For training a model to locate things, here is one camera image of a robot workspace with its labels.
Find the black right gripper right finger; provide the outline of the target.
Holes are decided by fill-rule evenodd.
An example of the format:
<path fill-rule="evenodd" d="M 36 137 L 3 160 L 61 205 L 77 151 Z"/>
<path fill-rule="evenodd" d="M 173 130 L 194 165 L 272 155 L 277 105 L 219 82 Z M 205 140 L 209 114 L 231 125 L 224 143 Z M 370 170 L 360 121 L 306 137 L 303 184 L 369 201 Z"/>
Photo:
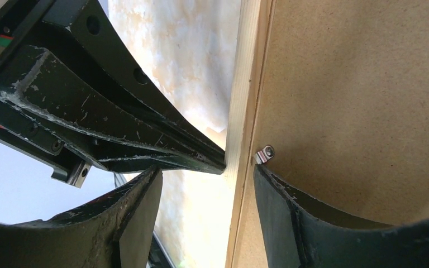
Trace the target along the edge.
<path fill-rule="evenodd" d="M 336 209 L 254 167 L 269 267 L 429 267 L 429 220 L 391 226 Z"/>

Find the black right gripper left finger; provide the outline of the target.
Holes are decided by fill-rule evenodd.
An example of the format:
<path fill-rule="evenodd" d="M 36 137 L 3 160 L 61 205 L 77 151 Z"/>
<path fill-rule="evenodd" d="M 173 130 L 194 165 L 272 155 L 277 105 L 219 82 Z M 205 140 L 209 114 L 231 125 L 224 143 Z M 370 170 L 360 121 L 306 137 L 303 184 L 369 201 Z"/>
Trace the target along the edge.
<path fill-rule="evenodd" d="M 46 221 L 0 224 L 0 267 L 145 267 L 162 186 L 153 166 Z"/>

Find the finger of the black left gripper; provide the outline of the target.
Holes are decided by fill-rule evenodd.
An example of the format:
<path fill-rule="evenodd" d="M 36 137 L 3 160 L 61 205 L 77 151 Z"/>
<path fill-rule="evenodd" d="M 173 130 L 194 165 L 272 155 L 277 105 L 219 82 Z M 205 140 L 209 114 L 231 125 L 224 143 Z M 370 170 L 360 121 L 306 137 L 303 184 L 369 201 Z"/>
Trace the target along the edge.
<path fill-rule="evenodd" d="M 181 141 L 222 150 L 191 125 L 129 53 L 98 1 L 55 1 L 43 23 L 49 49 L 98 93 Z"/>
<path fill-rule="evenodd" d="M 98 93 L 50 50 L 25 45 L 0 72 L 0 101 L 62 138 L 105 170 L 137 173 L 156 165 L 221 174 L 224 152 L 181 141 Z"/>

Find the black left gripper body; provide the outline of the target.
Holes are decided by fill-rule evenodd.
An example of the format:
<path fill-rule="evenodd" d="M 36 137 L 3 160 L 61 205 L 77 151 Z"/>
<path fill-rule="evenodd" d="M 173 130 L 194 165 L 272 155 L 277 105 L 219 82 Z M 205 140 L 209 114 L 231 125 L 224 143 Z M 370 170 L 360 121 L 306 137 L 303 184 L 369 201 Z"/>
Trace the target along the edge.
<path fill-rule="evenodd" d="M 20 42 L 41 21 L 53 1 L 7 1 L 0 8 L 0 71 Z M 53 169 L 51 177 L 80 188 L 91 165 L 72 153 L 64 140 L 0 101 L 0 143 Z"/>

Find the brown cardboard backing board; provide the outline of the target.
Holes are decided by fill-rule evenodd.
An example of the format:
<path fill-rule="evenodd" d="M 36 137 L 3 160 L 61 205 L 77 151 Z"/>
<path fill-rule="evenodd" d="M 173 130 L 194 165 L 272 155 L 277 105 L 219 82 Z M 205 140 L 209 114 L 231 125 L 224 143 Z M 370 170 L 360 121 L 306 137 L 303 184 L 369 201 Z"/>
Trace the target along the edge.
<path fill-rule="evenodd" d="M 429 1 L 264 1 L 249 155 L 319 200 L 429 218 Z"/>

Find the light wooden picture frame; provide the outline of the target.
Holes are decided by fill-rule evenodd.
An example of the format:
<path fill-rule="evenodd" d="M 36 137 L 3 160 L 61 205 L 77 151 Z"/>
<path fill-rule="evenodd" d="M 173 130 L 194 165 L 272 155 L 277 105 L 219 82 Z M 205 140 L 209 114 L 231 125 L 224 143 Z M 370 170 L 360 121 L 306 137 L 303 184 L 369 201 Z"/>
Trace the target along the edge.
<path fill-rule="evenodd" d="M 232 193 L 232 214 L 225 267 L 239 267 L 246 254 L 244 234 L 254 201 L 252 145 L 276 1 L 242 1 L 231 87 L 225 181 Z"/>

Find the silver metal retaining clip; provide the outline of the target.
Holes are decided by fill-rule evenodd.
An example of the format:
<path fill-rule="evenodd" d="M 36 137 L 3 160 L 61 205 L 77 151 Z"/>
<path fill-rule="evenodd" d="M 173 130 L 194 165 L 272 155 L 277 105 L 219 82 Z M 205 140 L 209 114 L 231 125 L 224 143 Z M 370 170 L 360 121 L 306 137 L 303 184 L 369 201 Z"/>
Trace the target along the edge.
<path fill-rule="evenodd" d="M 275 156 L 275 150 L 271 145 L 264 146 L 261 150 L 254 153 L 256 164 L 265 164 Z"/>

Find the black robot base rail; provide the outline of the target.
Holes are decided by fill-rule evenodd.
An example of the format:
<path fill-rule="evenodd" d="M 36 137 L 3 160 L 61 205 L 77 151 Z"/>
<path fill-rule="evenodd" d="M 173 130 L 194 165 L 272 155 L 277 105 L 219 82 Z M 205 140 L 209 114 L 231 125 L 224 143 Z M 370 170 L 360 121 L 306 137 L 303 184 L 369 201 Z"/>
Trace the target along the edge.
<path fill-rule="evenodd" d="M 154 233 L 162 176 L 155 175 L 136 199 L 113 241 L 113 267 L 173 267 Z"/>

